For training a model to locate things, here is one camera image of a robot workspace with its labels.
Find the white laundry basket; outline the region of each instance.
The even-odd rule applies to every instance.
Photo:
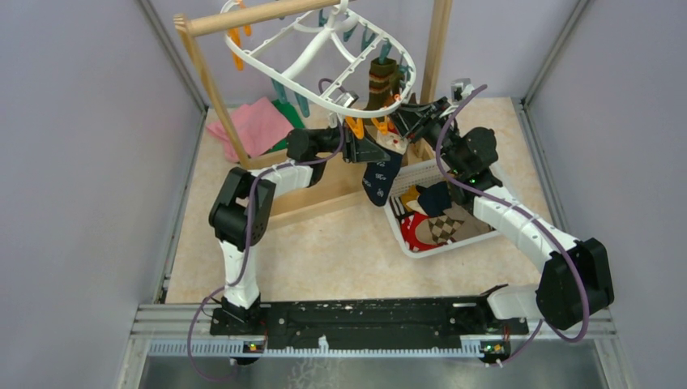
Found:
[[[510,188],[510,185],[507,184],[506,177],[498,163],[492,165],[492,173],[494,174],[494,176],[498,177],[501,181],[503,181],[503,184],[505,186]],[[427,187],[443,180],[444,177],[442,176],[442,172],[439,171],[436,161],[432,159],[420,162],[419,164],[401,168],[399,175],[394,180],[394,185],[391,186],[391,190],[389,192],[389,200],[386,202],[386,205],[384,206],[384,212],[386,213],[386,218],[389,219],[391,232],[394,233],[394,237],[399,242],[401,250],[408,257],[429,257],[430,255],[443,253],[448,250],[457,249],[459,247],[467,246],[475,242],[481,242],[484,239],[489,239],[491,237],[496,237],[500,235],[498,231],[491,231],[488,233],[483,233],[477,237],[471,237],[459,242],[448,243],[444,246],[439,246],[435,249],[417,252],[411,251],[408,244],[403,239],[403,235],[401,235],[401,225],[399,221],[396,219],[396,216],[394,215],[394,212],[391,209],[390,199],[406,193],[408,191],[408,188],[410,188],[413,185],[422,185]]]

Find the navy sock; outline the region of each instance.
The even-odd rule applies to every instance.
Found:
[[[386,150],[390,159],[385,162],[370,162],[363,175],[363,189],[372,204],[381,207],[389,198],[389,190],[401,170],[403,154]]]
[[[451,206],[448,184],[441,181],[423,190],[417,198],[417,203],[429,217],[443,215],[444,210]]]

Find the pink towel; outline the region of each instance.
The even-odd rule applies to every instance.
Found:
[[[229,116],[249,156],[261,156],[293,130],[288,119],[266,97],[255,101],[252,105],[243,104]],[[229,142],[222,122],[208,124],[207,130],[222,142],[227,160],[238,162],[236,150]]]

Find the speckled floor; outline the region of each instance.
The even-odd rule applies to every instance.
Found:
[[[326,126],[311,109],[307,127]],[[207,120],[215,121],[208,113]],[[500,165],[513,190],[550,220],[539,180],[509,98],[475,99],[458,116],[465,131],[475,126],[497,134]],[[224,261],[207,215],[233,164],[207,132],[195,166],[181,227],[167,303],[197,302],[224,283]],[[258,256],[263,301],[335,298],[428,297],[483,292],[495,284],[539,281],[534,266],[503,237],[424,259],[403,255],[382,208],[361,203],[267,232]]]

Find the white wall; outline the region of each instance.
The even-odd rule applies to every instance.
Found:
[[[111,387],[200,113],[133,1],[3,1],[0,36],[0,387]]]
[[[253,6],[268,1],[245,0],[245,4]],[[151,0],[151,3],[200,85],[174,31],[173,16],[185,13],[193,19],[212,15],[219,12],[225,1]],[[437,96],[447,94],[449,82],[460,77],[471,77],[475,83],[488,83],[485,96],[524,96],[575,3],[576,0],[455,0]],[[432,6],[433,2],[429,0],[358,0],[350,3],[351,9],[385,29],[406,47],[420,75],[415,87],[417,92],[420,91],[425,68]],[[253,36],[241,38],[244,47],[257,46],[258,42],[272,36],[293,19],[295,16],[284,21],[254,25]],[[352,53],[360,52],[361,36],[361,28],[358,28],[348,42]],[[296,59],[295,48],[305,47],[308,39],[312,37],[287,37],[284,45],[266,52],[266,60],[282,71]],[[275,97],[271,81],[265,75],[249,66],[241,72],[234,68],[231,52],[221,34],[200,37],[199,42],[227,102],[252,102],[262,96]],[[322,56],[298,79],[313,90],[316,90],[320,78],[336,76],[339,74],[337,70],[347,65],[341,62],[338,51],[331,47]],[[359,69],[345,85],[358,91],[362,100],[367,100],[368,68],[363,66]],[[295,104],[292,94],[289,96]]]
[[[607,249],[641,387],[685,387],[687,2],[593,2],[533,106],[572,232]]]

